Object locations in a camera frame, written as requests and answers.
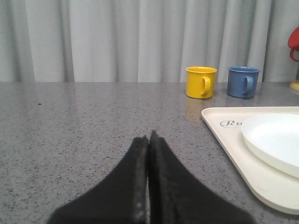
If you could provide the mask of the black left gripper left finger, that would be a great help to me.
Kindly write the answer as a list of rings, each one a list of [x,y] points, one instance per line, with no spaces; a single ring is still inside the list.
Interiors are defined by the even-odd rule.
[[[148,139],[134,138],[117,166],[95,187],[56,209],[51,224],[144,224]]]

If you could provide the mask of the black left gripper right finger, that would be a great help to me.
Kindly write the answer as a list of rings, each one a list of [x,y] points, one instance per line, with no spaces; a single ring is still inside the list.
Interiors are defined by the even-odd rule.
[[[152,224],[253,224],[246,211],[227,202],[196,179],[165,139],[149,141],[149,199]]]

